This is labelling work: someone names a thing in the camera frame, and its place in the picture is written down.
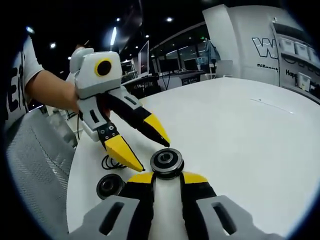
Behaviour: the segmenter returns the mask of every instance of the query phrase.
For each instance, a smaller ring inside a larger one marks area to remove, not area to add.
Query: white round table
[[[141,100],[156,114],[181,152],[184,170],[205,176],[253,216],[266,233],[290,234],[310,208],[320,182],[320,106],[289,90],[251,80],[217,78],[164,91]],[[163,146],[131,128],[115,113],[111,120],[147,171]],[[127,181],[137,172],[104,170],[100,142],[83,132],[67,190],[69,232],[101,200],[98,181],[117,173]],[[156,180],[149,239],[188,239],[179,180]]]

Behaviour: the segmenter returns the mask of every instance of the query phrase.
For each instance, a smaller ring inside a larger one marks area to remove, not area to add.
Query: white storage box
[[[301,58],[310,60],[309,54],[308,54],[308,46],[297,41],[294,42],[294,46],[295,46],[295,53],[297,55],[299,55]]]
[[[304,91],[309,92],[311,77],[301,72],[298,72],[297,80],[298,80],[298,87]]]
[[[319,57],[318,57],[316,50],[314,50],[312,47],[308,47],[308,50],[309,50],[310,60],[315,65],[320,66],[320,60],[319,60]]]
[[[290,54],[296,54],[295,52],[295,42],[286,39],[284,37],[280,37],[280,47],[284,52],[290,53]]]

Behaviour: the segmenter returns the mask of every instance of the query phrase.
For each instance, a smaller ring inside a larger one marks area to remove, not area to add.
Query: black bearing
[[[118,195],[124,186],[125,182],[119,175],[108,174],[101,178],[96,185],[96,194],[104,200],[111,195]]]
[[[160,179],[170,180],[180,175],[185,163],[178,150],[164,148],[152,155],[150,165],[155,176]]]

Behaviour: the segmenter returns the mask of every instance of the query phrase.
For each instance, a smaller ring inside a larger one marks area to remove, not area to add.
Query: human arm
[[[42,70],[26,85],[26,93],[38,102],[54,108],[79,112],[76,87],[49,71]]]

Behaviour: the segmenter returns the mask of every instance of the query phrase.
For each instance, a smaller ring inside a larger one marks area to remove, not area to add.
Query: black ceiling
[[[66,79],[69,73],[68,56],[77,44],[89,45],[101,51],[103,37],[113,27],[121,27],[130,7],[142,9],[143,24],[127,48],[121,53],[122,59],[129,54],[135,56],[150,35],[150,47],[192,25],[203,22],[202,10],[219,4],[229,7],[239,5],[279,6],[278,0],[58,0],[53,5],[34,5],[29,11],[27,22],[34,29],[32,41],[38,61],[45,69]],[[50,43],[56,43],[50,49]]]

